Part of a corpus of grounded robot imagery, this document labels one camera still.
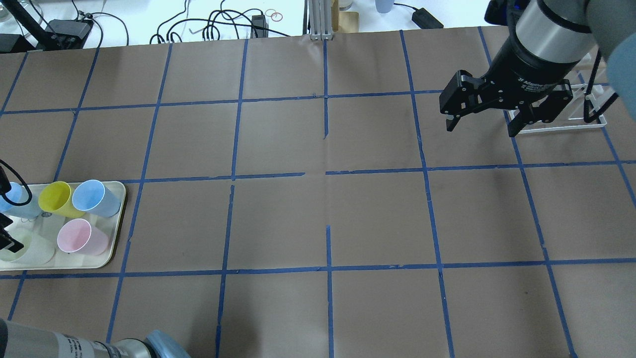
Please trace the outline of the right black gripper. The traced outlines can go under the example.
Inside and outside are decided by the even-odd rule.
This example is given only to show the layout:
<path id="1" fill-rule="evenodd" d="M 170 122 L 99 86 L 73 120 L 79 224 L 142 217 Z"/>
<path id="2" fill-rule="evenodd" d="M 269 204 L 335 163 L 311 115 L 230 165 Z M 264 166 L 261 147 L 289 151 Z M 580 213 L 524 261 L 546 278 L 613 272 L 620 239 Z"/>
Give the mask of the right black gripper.
<path id="1" fill-rule="evenodd" d="M 515 137 L 527 125 L 552 123 L 570 104 L 574 97 L 571 84 L 561 81 L 571 70 L 571 63 L 541 59 L 523 47 L 516 35 L 509 35 L 481 79 L 466 70 L 452 75 L 439 95 L 439 112 L 446 116 L 447 131 L 452 132 L 474 110 L 518 106 L 517 115 L 507 125 L 509 137 Z M 544 97 L 538 106 L 532 104 Z"/>

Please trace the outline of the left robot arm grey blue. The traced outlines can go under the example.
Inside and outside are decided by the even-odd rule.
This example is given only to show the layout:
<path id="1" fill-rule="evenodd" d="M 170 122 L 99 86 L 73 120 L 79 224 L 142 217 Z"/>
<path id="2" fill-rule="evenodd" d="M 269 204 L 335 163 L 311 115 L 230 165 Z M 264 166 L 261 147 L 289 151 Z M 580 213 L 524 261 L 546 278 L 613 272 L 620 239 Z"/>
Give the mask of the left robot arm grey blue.
<path id="1" fill-rule="evenodd" d="M 97 256 L 63 252 L 56 237 L 66 224 L 63 217 L 27 220 L 1 216 L 1 270 L 97 269 L 111 260 L 120 231 L 121 215 L 111 218 L 86 215 L 86 222 L 107 238 Z M 166 333 L 155 330 L 145 339 L 124 339 L 115 344 L 88 340 L 1 320 L 3 358 L 186 358 L 188 353 Z"/>

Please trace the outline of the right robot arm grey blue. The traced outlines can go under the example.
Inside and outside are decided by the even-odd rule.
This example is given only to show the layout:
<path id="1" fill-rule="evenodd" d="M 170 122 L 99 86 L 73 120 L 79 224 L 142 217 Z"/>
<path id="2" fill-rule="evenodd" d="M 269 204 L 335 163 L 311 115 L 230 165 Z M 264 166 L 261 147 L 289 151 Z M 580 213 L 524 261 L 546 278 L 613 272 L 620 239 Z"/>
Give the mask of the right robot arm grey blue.
<path id="1" fill-rule="evenodd" d="M 573 99 L 566 75 L 593 48 L 604 59 L 613 95 L 591 109 L 584 95 L 584 122 L 599 118 L 621 98 L 635 115 L 635 2 L 633 0 L 491 0 L 484 20 L 506 26 L 509 36 L 479 78 L 459 70 L 439 96 L 448 131 L 471 113 L 515 110 L 507 125 L 515 137 L 527 125 L 550 123 Z"/>

